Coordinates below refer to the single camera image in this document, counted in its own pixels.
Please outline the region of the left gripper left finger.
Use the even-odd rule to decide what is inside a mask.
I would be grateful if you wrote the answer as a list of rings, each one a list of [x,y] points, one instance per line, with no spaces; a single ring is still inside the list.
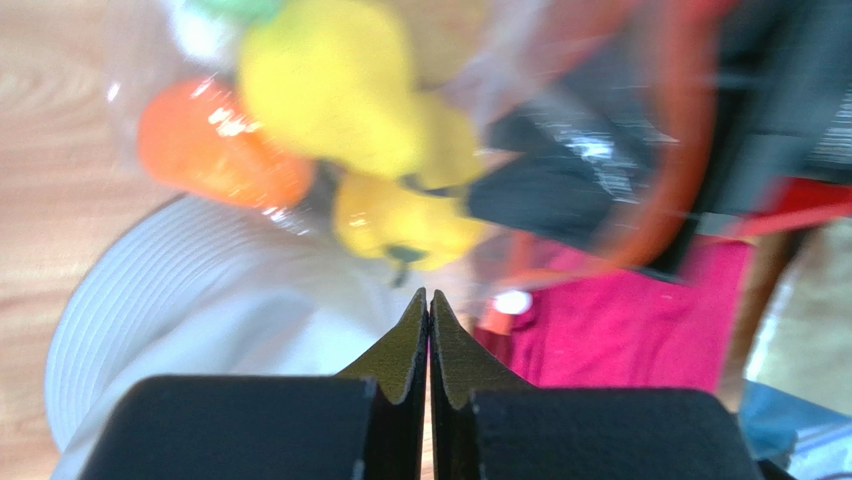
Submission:
[[[427,295],[340,373],[160,376],[118,403],[85,479],[416,479]]]

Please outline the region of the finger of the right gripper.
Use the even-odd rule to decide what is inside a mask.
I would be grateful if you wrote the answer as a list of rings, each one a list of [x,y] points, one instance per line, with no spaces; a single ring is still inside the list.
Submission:
[[[514,156],[471,183],[473,217],[606,263],[656,261],[693,200],[693,123],[679,104],[538,97],[490,120],[485,143]]]

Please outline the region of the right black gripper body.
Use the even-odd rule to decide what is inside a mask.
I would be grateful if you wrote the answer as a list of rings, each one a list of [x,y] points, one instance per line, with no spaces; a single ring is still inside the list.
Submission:
[[[721,29],[716,131],[677,238],[642,273],[677,278],[707,213],[769,206],[787,178],[851,186],[851,5],[741,1]]]

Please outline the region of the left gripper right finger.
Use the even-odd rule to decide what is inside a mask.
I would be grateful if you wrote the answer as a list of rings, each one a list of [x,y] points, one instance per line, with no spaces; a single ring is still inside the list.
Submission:
[[[758,479],[733,416],[680,388],[531,385],[436,292],[429,320],[439,479]]]

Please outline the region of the clear zip top bag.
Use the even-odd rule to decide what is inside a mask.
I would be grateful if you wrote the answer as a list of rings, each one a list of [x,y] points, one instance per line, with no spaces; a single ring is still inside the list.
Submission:
[[[729,1],[112,1],[106,98],[156,182],[316,211],[401,286],[673,280]]]

